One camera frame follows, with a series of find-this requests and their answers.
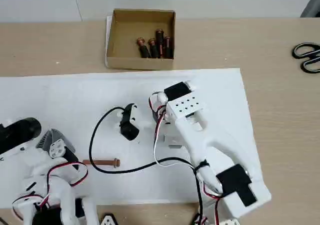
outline white sheet of paper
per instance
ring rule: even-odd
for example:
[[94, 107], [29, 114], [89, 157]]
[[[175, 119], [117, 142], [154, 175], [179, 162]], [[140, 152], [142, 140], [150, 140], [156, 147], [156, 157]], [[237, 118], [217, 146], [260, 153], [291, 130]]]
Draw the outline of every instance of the white sheet of paper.
[[[191, 80], [213, 116], [227, 128], [259, 163], [250, 112], [240, 70], [202, 69], [99, 74], [74, 74], [0, 78], [0, 123], [34, 117], [49, 129], [61, 131], [74, 145], [79, 160], [88, 159], [89, 142], [100, 117], [114, 106], [136, 103], [143, 119], [152, 120], [148, 97], [155, 91]], [[120, 135], [115, 114], [108, 116], [97, 131], [94, 159], [121, 160], [121, 170], [154, 161], [153, 130], [143, 130], [133, 141]], [[31, 141], [36, 145], [41, 136]], [[29, 167], [17, 155], [0, 162], [0, 207], [8, 208], [21, 192], [21, 180]], [[188, 159], [183, 149], [157, 149], [157, 157]], [[108, 166], [103, 169], [113, 170]], [[88, 179], [77, 188], [89, 193], [98, 205], [195, 202], [195, 177], [188, 166], [153, 166], [129, 174], [103, 174], [89, 167]]]

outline black scissors handle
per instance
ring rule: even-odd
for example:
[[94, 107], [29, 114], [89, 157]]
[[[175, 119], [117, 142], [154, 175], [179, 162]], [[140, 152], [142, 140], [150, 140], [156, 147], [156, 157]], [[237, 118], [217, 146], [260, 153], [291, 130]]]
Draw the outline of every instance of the black scissors handle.
[[[298, 49], [300, 48], [312, 48], [311, 51], [305, 52], [305, 53], [298, 53]], [[313, 42], [303, 42], [295, 46], [292, 50], [292, 56], [295, 59], [305, 59], [309, 58], [309, 60], [304, 61], [301, 64], [301, 69], [308, 74], [317, 74], [320, 73], [320, 68], [319, 69], [310, 69], [308, 68], [308, 65], [314, 64], [316, 62], [320, 61], [320, 45], [313, 43]]]

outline red wire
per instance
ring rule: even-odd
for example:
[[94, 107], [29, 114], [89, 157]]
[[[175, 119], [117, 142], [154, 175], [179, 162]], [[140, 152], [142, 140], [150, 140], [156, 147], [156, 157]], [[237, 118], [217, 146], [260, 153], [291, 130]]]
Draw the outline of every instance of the red wire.
[[16, 200], [14, 200], [13, 202], [12, 202], [12, 210], [13, 210], [13, 212], [14, 212], [14, 214], [17, 216], [17, 218], [18, 219], [20, 219], [21, 221], [23, 221], [24, 219], [17, 213], [17, 211], [16, 211], [16, 209], [15, 209], [15, 207], [14, 207], [14, 203], [16, 202], [16, 201], [18, 201], [18, 200], [20, 200], [20, 199], [27, 199], [27, 198], [34, 198], [34, 197], [36, 197], [36, 198], [44, 198], [43, 196], [40, 196], [40, 195], [38, 195], [38, 194], [32, 194], [32, 195], [25, 195], [25, 196], [21, 196], [21, 197], [18, 197]]
[[205, 195], [207, 195], [208, 197], [212, 198], [212, 199], [220, 199], [221, 197], [219, 196], [216, 196], [216, 195], [213, 195], [213, 194], [210, 194], [206, 191], [206, 185], [205, 183], [203, 183], [203, 192]]
[[156, 123], [156, 125], [155, 125], [154, 142], [156, 142], [156, 138], [157, 138], [157, 136], [158, 136], [158, 129], [159, 129], [159, 126], [160, 126], [160, 124], [161, 124], [161, 122], [162, 122], [165, 114], [166, 114], [166, 111], [163, 111], [163, 113], [161, 114], [161, 116], [159, 117], [159, 119], [158, 119], [158, 121], [157, 121], [157, 123]]
[[215, 225], [219, 225], [219, 214], [218, 214], [218, 203], [221, 199], [220, 196], [215, 196], [213, 194], [210, 194], [206, 191], [206, 185], [203, 183], [203, 192], [205, 195], [207, 195], [210, 198], [216, 199], [215, 205], [214, 205], [214, 218], [215, 218]]
[[214, 205], [214, 217], [215, 217], [215, 225], [219, 225], [219, 214], [218, 214], [218, 203], [221, 198], [218, 198]]
[[162, 108], [164, 108], [164, 107], [166, 107], [166, 105], [165, 105], [165, 104], [164, 104], [164, 105], [159, 106], [159, 107], [156, 109], [156, 112], [155, 112], [156, 117], [158, 117], [158, 116], [159, 116], [159, 111], [160, 111]]
[[[80, 161], [73, 161], [73, 162], [65, 162], [65, 163], [62, 163], [62, 164], [58, 164], [58, 165], [55, 165], [55, 166], [53, 166], [52, 168], [50, 168], [49, 171], [48, 171], [47, 174], [46, 174], [46, 187], [47, 187], [47, 189], [46, 189], [47, 195], [46, 195], [46, 196], [47, 196], [47, 197], [46, 197], [46, 199], [39, 205], [40, 208], [42, 208], [43, 205], [46, 204], [46, 203], [48, 202], [48, 200], [49, 200], [49, 196], [48, 196], [48, 195], [49, 195], [49, 191], [50, 191], [49, 178], [50, 178], [51, 172], [52, 172], [53, 170], [55, 170], [55, 169], [62, 168], [62, 167], [68, 166], [68, 165], [84, 165], [85, 167], [87, 167], [84, 163], [82, 163], [82, 162], [80, 162]], [[87, 169], [85, 175], [84, 175], [80, 180], [76, 181], [75, 183], [71, 183], [70, 186], [71, 186], [71, 187], [75, 187], [75, 186], [77, 186], [78, 184], [80, 184], [83, 180], [85, 180], [85, 179], [87, 178], [88, 173], [89, 173], [89, 171], [88, 171], [88, 169]]]
[[152, 93], [151, 96], [149, 97], [149, 107], [151, 108], [152, 112], [155, 112], [155, 110], [152, 107], [151, 97], [152, 97], [152, 95], [155, 95], [155, 94], [158, 94], [158, 93], [160, 93], [160, 92], [156, 91], [156, 92]]

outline open cardboard box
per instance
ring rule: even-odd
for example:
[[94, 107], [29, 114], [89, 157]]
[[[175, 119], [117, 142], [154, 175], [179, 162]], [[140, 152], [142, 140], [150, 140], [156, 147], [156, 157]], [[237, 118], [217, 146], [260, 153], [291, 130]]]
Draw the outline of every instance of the open cardboard box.
[[143, 37], [145, 45], [155, 37], [156, 29], [172, 38], [175, 48], [176, 13], [172, 10], [115, 9], [106, 49], [106, 65], [114, 69], [172, 70], [174, 59], [141, 58], [137, 38]]

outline wooden table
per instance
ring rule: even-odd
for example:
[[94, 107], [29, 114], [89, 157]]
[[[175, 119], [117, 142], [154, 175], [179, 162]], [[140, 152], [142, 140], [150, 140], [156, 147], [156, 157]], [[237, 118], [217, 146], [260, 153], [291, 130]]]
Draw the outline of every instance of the wooden table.
[[[320, 221], [320, 74], [302, 72], [301, 61], [291, 57], [300, 42], [320, 43], [319, 28], [317, 18], [176, 21], [176, 69], [241, 68], [263, 175], [272, 193], [272, 201], [241, 224]], [[0, 76], [118, 72], [104, 65], [105, 31], [103, 21], [0, 24]], [[115, 213], [120, 225], [187, 225], [196, 207], [98, 210]], [[12, 219], [7, 209], [0, 216]]]

